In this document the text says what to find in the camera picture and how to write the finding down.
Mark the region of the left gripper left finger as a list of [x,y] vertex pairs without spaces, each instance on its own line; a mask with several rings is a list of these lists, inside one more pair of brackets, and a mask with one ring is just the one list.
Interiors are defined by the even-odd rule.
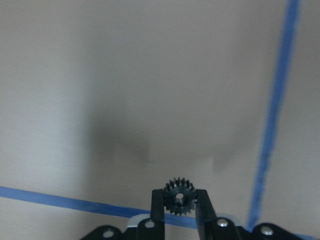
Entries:
[[150,218],[154,223],[152,240],[165,239],[165,214],[164,214],[164,193],[162,189],[155,189],[151,195]]

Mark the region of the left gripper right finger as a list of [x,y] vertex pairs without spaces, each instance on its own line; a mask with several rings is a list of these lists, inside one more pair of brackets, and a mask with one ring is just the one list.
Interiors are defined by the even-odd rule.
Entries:
[[200,240],[213,240],[217,215],[204,189],[197,189],[197,203],[195,207],[195,219]]

